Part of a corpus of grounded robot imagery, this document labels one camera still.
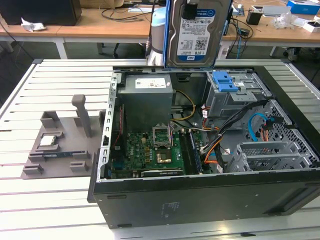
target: white label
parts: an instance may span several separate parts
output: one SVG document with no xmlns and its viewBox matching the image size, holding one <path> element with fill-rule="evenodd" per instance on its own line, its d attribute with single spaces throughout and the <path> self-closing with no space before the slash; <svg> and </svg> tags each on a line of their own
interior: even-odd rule
<svg viewBox="0 0 320 240">
<path fill-rule="evenodd" d="M 197 11 L 194 20 L 181 19 L 180 22 L 177 55 L 186 56 L 187 61 L 195 61 L 198 60 L 196 56 L 206 55 L 210 38 L 208 26 L 215 19 L 214 10 Z"/>
<path fill-rule="evenodd" d="M 48 155 L 43 155 L 46 158 L 55 158 L 57 155 L 56 154 L 48 154 Z"/>
<path fill-rule="evenodd" d="M 234 82 L 234 85 L 235 85 L 236 87 L 244 87 L 244 86 L 245 86 L 242 81 L 241 81 L 241 82 Z"/>
<path fill-rule="evenodd" d="M 135 80 L 136 89 L 165 89 L 166 80 L 164 78 L 138 78 Z"/>
<path fill-rule="evenodd" d="M 219 164 L 216 165 L 216 169 L 217 169 L 218 172 L 221 173 L 221 174 L 224 172 L 224 169 L 223 169 Z"/>
<path fill-rule="evenodd" d="M 205 119 L 208 118 L 208 111 L 207 110 L 202 110 L 202 115 Z"/>
<path fill-rule="evenodd" d="M 230 152 L 230 148 L 227 148 L 223 151 L 222 155 L 230 155 L 231 152 Z"/>
</svg>

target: gray mount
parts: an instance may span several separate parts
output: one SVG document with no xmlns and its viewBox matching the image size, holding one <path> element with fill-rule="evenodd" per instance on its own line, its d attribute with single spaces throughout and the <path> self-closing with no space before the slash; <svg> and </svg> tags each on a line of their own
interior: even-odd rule
<svg viewBox="0 0 320 240">
<path fill-rule="evenodd" d="M 86 97 L 74 95 L 77 117 L 59 118 L 55 111 L 42 114 L 42 127 L 22 170 L 23 179 L 90 176 L 102 139 L 105 112 L 89 117 Z"/>
</svg>

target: circuit board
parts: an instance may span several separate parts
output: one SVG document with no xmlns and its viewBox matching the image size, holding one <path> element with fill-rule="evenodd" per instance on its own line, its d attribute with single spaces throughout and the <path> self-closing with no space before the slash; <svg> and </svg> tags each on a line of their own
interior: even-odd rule
<svg viewBox="0 0 320 240">
<path fill-rule="evenodd" d="M 199 132 L 193 132 L 197 149 L 203 144 L 202 136 Z M 158 142 L 168 140 L 168 135 L 164 132 L 156 134 Z M 153 133 L 128 133 L 126 137 L 126 156 L 124 161 L 114 161 L 112 164 L 112 174 L 115 178 L 132 178 L 134 171 L 147 170 L 182 170 L 185 175 L 184 160 L 182 157 L 179 133 L 173 132 L 173 144 L 170 148 L 170 162 L 159 163 L 157 160 L 157 150 L 154 147 Z"/>
</svg>

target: blue box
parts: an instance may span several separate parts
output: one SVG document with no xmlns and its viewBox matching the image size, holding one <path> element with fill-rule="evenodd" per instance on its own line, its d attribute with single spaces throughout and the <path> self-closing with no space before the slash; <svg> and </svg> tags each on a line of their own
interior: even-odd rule
<svg viewBox="0 0 320 240">
<path fill-rule="evenodd" d="M 292 14 L 310 14 L 316 15 L 320 9 L 320 5 L 313 1 L 290 0 L 287 6 L 291 7 Z"/>
</svg>

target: white box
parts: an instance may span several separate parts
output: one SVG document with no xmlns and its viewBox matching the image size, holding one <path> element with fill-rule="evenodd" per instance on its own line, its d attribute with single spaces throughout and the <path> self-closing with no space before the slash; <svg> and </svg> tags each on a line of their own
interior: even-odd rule
<svg viewBox="0 0 320 240">
<path fill-rule="evenodd" d="M 308 21 L 303 25 L 303 28 L 310 33 L 320 33 L 320 23 L 317 21 Z"/>
</svg>

